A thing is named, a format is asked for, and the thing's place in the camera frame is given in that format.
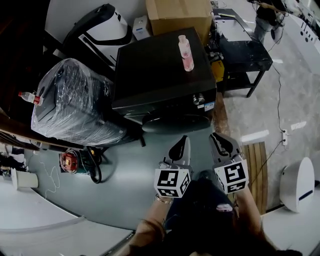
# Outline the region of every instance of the concrete floor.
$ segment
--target concrete floor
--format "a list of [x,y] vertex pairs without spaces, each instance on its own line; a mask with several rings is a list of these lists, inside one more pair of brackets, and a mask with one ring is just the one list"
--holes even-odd
[[[191,144],[191,166],[195,174],[211,169],[209,135],[212,129],[207,128],[187,133]],[[107,162],[101,165],[104,183],[95,184],[83,174],[59,173],[60,188],[55,193],[47,192],[47,199],[88,220],[124,228],[136,229],[154,201],[154,173],[168,150],[179,141],[182,135],[144,135],[145,147],[139,141],[109,148],[105,153]],[[30,172],[39,178],[36,191],[45,196],[46,190],[55,190],[52,180],[45,168],[51,173],[54,166],[59,168],[58,153],[40,151],[39,155],[25,153]],[[58,184],[57,171],[52,177]]]
[[[256,12],[250,3],[246,0],[223,1],[227,8],[234,9],[246,20],[251,29],[255,28]],[[274,41],[268,33],[264,47],[269,51],[273,45]],[[320,77],[308,70],[303,56],[286,33],[269,54],[281,74],[280,127],[292,135],[288,137],[286,149],[281,144],[267,163],[268,209],[280,204],[282,169],[320,150]],[[282,140],[277,110],[280,84],[274,67],[264,74],[250,98],[244,97],[247,90],[236,90],[227,92],[224,100],[231,135],[235,139],[241,141],[242,136],[268,130],[269,135],[263,139],[267,156]],[[249,74],[249,78],[254,79],[256,75]],[[303,122],[306,122],[304,127],[292,130],[294,124]]]

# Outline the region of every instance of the plastic bottle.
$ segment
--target plastic bottle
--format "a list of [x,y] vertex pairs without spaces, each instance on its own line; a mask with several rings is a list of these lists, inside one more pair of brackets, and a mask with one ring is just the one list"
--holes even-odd
[[24,99],[26,102],[33,103],[35,105],[41,106],[44,102],[44,98],[36,96],[30,92],[19,92],[19,97]]
[[192,58],[192,53],[190,49],[189,40],[184,34],[179,35],[179,49],[182,57],[183,67],[185,71],[190,72],[194,69],[194,59]]

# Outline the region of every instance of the white box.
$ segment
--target white box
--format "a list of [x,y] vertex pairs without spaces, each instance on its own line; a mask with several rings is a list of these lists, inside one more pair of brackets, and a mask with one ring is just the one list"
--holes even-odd
[[190,182],[188,169],[155,169],[153,185],[159,196],[182,198]]
[[249,183],[247,160],[215,168],[214,172],[226,194],[243,190]]
[[132,33],[137,40],[152,36],[147,15],[134,19]]

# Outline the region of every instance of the bracelet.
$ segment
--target bracelet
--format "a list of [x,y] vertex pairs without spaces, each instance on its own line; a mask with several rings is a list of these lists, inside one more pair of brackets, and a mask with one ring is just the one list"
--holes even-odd
[[162,200],[158,194],[155,195],[155,199],[157,199],[159,202],[165,203],[166,205],[172,204],[172,201],[168,202],[168,201]]

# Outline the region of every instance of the plastic wrap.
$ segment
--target plastic wrap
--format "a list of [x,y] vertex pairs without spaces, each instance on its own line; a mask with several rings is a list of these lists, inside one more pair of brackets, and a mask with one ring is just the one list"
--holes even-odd
[[40,81],[31,129],[84,146],[115,144],[126,129],[112,122],[110,83],[76,59],[55,65]]

